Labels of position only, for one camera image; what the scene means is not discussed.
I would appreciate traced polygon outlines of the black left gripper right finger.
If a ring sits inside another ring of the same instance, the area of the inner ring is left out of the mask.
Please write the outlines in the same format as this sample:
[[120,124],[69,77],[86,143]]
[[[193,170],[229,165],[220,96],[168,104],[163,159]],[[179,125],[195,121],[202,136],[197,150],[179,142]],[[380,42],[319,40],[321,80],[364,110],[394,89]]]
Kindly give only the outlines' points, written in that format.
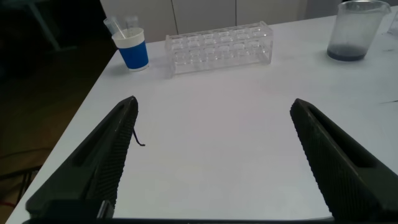
[[290,116],[307,161],[337,221],[397,221],[397,174],[307,101]]

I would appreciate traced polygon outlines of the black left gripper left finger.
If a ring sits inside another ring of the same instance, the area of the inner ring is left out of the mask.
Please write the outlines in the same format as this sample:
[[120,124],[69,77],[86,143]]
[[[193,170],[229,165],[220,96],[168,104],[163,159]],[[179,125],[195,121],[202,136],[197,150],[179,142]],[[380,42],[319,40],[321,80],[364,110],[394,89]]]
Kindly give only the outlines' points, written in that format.
[[28,199],[31,219],[112,218],[137,115],[134,96],[120,101]]

